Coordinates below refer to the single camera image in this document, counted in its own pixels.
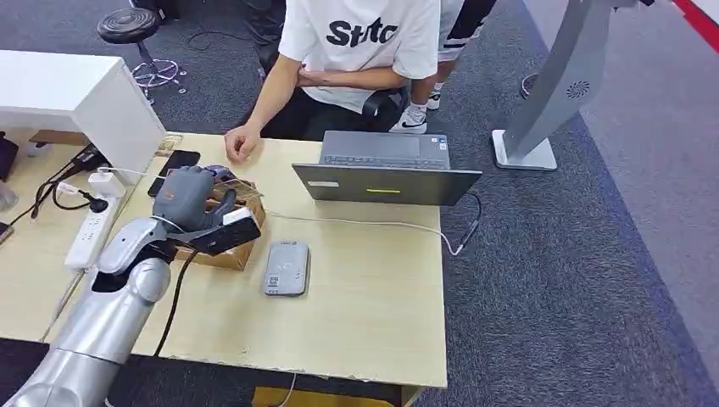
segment person's hand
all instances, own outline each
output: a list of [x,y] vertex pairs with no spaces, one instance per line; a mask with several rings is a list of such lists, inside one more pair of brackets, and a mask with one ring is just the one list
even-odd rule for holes
[[321,70],[306,70],[303,66],[298,72],[297,86],[327,86],[326,72]]
[[244,162],[259,142],[259,130],[249,125],[241,125],[225,134],[225,152],[227,158],[237,164]]

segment table leg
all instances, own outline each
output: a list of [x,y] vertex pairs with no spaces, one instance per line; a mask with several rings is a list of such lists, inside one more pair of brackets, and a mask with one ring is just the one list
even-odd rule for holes
[[425,389],[421,386],[402,386],[402,407],[411,407]]

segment gray stand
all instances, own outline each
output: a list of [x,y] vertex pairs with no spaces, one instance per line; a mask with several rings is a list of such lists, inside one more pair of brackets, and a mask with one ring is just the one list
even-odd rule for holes
[[556,170],[547,137],[597,94],[611,11],[637,4],[638,0],[570,0],[531,94],[507,130],[492,132],[498,167]]

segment smartphone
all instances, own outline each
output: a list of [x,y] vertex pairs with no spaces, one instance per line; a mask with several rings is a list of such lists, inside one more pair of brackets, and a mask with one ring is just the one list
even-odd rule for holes
[[8,225],[7,223],[0,222],[0,244],[3,244],[5,239],[10,237],[10,235],[13,234],[13,227]]
[[[188,167],[192,167],[199,161],[200,153],[198,153],[197,151],[175,150],[170,156],[170,158],[167,159],[167,163],[164,164],[164,167],[162,167],[162,170],[159,172],[159,176],[167,176],[167,173],[170,170],[176,170],[178,168],[184,167],[185,165]],[[162,187],[163,183],[163,179],[155,178],[155,182],[153,182],[153,185],[150,187],[150,189],[148,189],[148,195],[153,198],[157,197],[159,189]]]

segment white charger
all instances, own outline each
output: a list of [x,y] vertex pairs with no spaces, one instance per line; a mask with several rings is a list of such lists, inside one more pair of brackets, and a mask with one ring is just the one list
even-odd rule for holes
[[122,198],[127,192],[122,182],[111,172],[96,172],[91,174],[87,180],[90,182],[92,190],[103,197]]

